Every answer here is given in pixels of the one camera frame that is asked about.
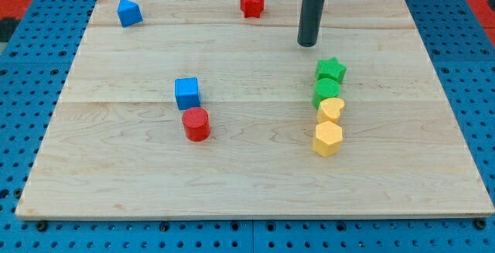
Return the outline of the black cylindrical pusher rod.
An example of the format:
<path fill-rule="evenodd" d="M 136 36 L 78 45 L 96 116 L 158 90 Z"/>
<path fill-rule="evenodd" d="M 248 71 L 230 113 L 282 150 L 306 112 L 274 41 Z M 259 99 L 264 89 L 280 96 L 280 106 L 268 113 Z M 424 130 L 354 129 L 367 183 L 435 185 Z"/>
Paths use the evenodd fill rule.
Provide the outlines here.
<path fill-rule="evenodd" d="M 297 42 L 303 47 L 317 43 L 325 0 L 302 0 Z"/>

